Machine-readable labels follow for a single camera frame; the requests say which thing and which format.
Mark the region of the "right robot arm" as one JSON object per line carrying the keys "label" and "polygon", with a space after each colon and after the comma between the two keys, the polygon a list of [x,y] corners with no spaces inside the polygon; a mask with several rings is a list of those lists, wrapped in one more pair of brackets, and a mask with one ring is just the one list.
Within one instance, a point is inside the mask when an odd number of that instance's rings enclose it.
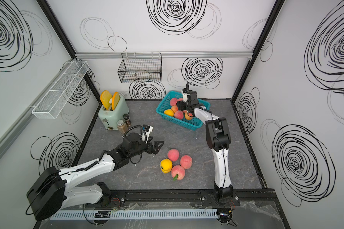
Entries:
{"label": "right robot arm", "polygon": [[199,102],[197,92],[182,89],[183,101],[177,102],[178,108],[186,110],[205,124],[205,135],[208,147],[212,150],[215,165],[214,189],[216,199],[233,196],[233,186],[229,175],[228,152],[231,136],[227,119],[214,115],[205,105]]}

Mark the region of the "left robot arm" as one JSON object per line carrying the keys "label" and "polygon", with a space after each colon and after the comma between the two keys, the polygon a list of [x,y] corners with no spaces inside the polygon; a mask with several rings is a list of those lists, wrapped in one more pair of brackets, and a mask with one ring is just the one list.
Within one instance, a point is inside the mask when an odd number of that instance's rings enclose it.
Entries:
{"label": "left robot arm", "polygon": [[47,168],[27,192],[28,209],[37,221],[45,220],[59,210],[83,204],[98,203],[107,194],[103,183],[89,187],[79,184],[96,176],[116,171],[143,153],[158,154],[164,141],[154,141],[148,134],[131,133],[115,149],[104,150],[100,157],[67,169]]}

